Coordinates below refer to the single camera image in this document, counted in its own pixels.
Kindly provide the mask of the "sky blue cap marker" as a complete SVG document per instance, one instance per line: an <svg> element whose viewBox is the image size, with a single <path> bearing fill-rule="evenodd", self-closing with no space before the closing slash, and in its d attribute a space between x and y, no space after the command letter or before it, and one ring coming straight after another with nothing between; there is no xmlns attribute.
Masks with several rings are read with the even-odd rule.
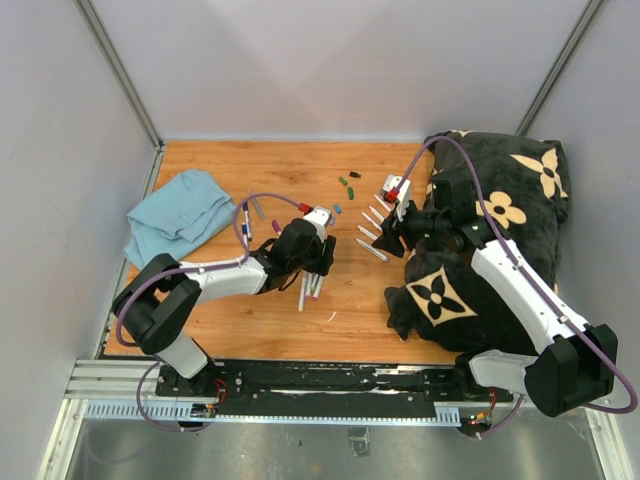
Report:
<svg viewBox="0 0 640 480"><path fill-rule="evenodd" d="M375 241L376 239L378 239L378 237L380 236L377 233L373 233L371 231L369 231L367 228L361 226L361 225L357 225L357 229L364 234L366 237L368 237L369 239L371 239L372 241Z"/></svg>

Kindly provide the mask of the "dark green rainbow marker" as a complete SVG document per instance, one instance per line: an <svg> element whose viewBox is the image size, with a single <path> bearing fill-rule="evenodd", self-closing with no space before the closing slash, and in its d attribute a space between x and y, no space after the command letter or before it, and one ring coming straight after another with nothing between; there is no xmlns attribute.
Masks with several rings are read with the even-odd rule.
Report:
<svg viewBox="0 0 640 480"><path fill-rule="evenodd" d="M370 223L372 224L377 230L382 231L382 227L381 225L374 220L371 216L369 216L368 214L366 214L365 212L361 212L361 215Z"/></svg>

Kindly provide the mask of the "light green cap marker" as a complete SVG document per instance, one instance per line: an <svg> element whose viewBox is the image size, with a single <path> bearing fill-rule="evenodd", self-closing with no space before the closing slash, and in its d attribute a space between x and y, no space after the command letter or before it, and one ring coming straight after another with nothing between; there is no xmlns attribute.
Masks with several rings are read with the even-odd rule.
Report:
<svg viewBox="0 0 640 480"><path fill-rule="evenodd" d="M321 275L316 275L311 288L311 295L313 298L317 298L321 291L323 283L323 277Z"/></svg>

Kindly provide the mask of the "pink cap marker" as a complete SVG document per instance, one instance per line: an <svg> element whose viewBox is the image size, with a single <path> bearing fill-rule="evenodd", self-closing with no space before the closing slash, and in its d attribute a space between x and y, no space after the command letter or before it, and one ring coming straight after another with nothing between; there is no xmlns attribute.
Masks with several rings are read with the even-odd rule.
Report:
<svg viewBox="0 0 640 480"><path fill-rule="evenodd" d="M308 273L306 275L306 283L305 283L305 298L309 299L313 294L313 284L314 284L315 275L312 273Z"/></svg>

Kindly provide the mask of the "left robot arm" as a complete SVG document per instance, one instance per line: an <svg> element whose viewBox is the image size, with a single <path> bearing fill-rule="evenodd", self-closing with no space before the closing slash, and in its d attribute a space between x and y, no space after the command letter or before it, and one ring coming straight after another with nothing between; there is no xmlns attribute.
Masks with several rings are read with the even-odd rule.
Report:
<svg viewBox="0 0 640 480"><path fill-rule="evenodd" d="M291 221L246 256L234 260L188 263L159 254L112 303L118 324L133 344L164 362L161 376L171 394L213 396L223 374L184 332L195 306L238 295L284 291L302 272L325 277L337 239L327 233L331 213L316 208Z"/></svg>

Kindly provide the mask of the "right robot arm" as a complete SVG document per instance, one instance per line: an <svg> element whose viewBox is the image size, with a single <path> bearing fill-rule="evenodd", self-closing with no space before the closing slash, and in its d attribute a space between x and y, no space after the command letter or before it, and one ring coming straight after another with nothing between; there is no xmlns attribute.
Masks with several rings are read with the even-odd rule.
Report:
<svg viewBox="0 0 640 480"><path fill-rule="evenodd" d="M438 174L431 190L433 210L420 210L409 180L389 175L381 196L389 215L374 246L401 256L421 239L437 239L468 260L515 315L536 353L482 349L460 356L455 392L474 400L488 387L530 398L540 412L556 417L612 392L618 340L606 325L591 326L537 275L490 216L478 216L471 182L456 172Z"/></svg>

